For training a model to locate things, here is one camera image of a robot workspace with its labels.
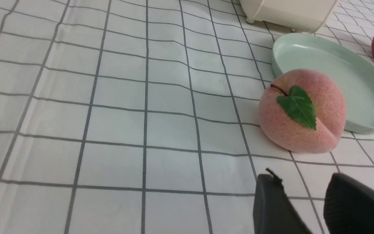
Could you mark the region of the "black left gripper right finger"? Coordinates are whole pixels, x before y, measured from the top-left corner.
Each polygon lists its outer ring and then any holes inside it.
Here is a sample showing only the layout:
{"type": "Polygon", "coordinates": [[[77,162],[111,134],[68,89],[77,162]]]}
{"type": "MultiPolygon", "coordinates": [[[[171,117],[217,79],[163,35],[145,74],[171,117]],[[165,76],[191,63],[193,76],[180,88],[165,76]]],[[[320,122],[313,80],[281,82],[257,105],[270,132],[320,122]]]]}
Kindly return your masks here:
{"type": "Polygon", "coordinates": [[[374,190],[344,173],[334,173],[323,216],[331,234],[374,234],[374,190]]]}

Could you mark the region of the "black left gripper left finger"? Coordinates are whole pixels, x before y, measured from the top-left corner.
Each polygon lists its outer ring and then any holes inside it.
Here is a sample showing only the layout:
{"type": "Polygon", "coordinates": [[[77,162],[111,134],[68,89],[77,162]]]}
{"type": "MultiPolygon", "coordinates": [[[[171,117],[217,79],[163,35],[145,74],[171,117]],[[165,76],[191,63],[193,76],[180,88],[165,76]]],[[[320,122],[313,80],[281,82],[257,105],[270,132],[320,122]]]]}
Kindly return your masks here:
{"type": "Polygon", "coordinates": [[[271,169],[259,174],[253,207],[255,234],[310,234],[285,193],[282,179],[271,169]]]}

